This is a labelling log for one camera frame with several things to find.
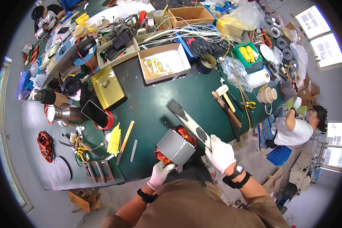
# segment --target green workbench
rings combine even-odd
[[[107,9],[101,6],[102,2],[90,2],[86,9],[87,14],[91,17],[98,12]],[[83,5],[78,9],[81,13],[84,12]],[[39,41],[41,50],[44,49],[46,40]],[[259,62],[251,68],[247,68],[247,73],[252,73],[261,66],[266,64],[266,61]],[[229,91],[237,99],[242,101],[239,90],[227,82],[226,75],[223,74],[221,66],[213,69],[208,75],[199,73],[195,63],[191,63],[192,69],[185,76],[174,81],[167,80],[156,84],[146,85],[141,74],[141,68],[138,57],[134,57],[118,66],[114,67],[114,71],[120,81],[122,88],[128,99],[118,107],[110,111],[114,114],[114,126],[120,122],[122,129],[122,140],[127,132],[128,126],[132,120],[135,121],[132,133],[128,139],[124,154],[122,155],[119,169],[123,174],[125,182],[135,181],[146,178],[151,175],[153,165],[158,162],[154,156],[156,143],[162,138],[169,128],[182,124],[167,108],[166,104],[171,99],[175,99],[184,110],[205,130],[207,134],[215,134],[222,141],[230,142],[234,139],[232,127],[228,116],[211,95],[221,86],[220,77],[223,77],[229,87]],[[269,83],[271,88],[278,91],[277,82]],[[255,127],[260,122],[265,120],[268,115],[265,112],[265,107],[260,105],[253,93],[246,93],[250,101],[256,102],[256,108],[250,111],[252,125]],[[281,107],[285,100],[278,92],[278,99],[272,104],[273,112]],[[238,129],[242,135],[248,131],[248,119],[246,113],[236,109],[242,120],[242,127]],[[96,147],[104,141],[104,133],[97,130],[91,121],[85,123],[84,141],[92,147]],[[134,161],[130,162],[134,140],[138,140],[137,149],[134,156]],[[198,142],[196,153],[202,155],[204,153],[204,144]],[[98,149],[101,153],[106,153],[104,146]],[[117,158],[112,158],[109,164],[112,170],[118,173],[118,167],[115,164]],[[82,169],[72,169],[73,179],[76,176],[83,176]]]

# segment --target screwdriver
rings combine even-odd
[[[223,78],[220,78],[220,83],[222,85],[224,85],[224,79]],[[236,103],[236,105],[239,108],[239,110],[241,110],[241,112],[245,112],[246,110],[245,110],[244,106],[229,92],[229,90],[228,90],[228,93],[229,93],[229,95],[232,96],[233,101]]]

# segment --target hammer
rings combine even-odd
[[[238,114],[236,113],[236,109],[234,108],[232,102],[230,101],[227,92],[228,92],[228,85],[224,84],[221,87],[219,87],[216,91],[217,95],[219,97],[223,96],[225,101],[227,102],[228,106],[230,107],[230,109],[232,110],[232,112],[234,113],[234,115],[237,117],[237,119],[241,121],[241,118],[238,116]]]

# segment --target wooden stool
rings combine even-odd
[[[99,188],[68,191],[71,202],[80,207],[80,209],[75,210],[72,213],[82,211],[91,213],[91,209],[102,208],[102,203],[100,201],[101,194],[98,192]]]

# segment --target worker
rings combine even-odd
[[[37,36],[38,29],[44,24],[48,23],[48,29],[55,26],[55,23],[64,15],[64,9],[56,4],[49,5],[48,7],[37,6],[32,11],[32,19],[35,21],[34,30],[35,37]]]
[[[228,185],[239,188],[248,202],[246,210],[223,202],[204,164],[204,171],[200,166],[185,170],[184,165],[179,175],[188,173],[188,177],[177,179],[168,176],[170,171],[176,171],[175,164],[165,166],[159,162],[147,184],[115,215],[105,217],[101,228],[289,227],[264,187],[243,170],[241,163],[236,163],[232,146],[215,135],[210,140],[212,151],[205,148],[205,154],[216,169],[227,175],[224,179]]]
[[[276,111],[278,112],[277,115],[269,116],[262,122],[266,147],[300,145],[306,143],[317,128],[326,132],[327,111],[320,105],[314,105],[314,110],[306,115],[307,120],[298,120],[295,119],[295,114],[301,104],[302,99],[297,97],[286,118],[282,116],[282,107]]]

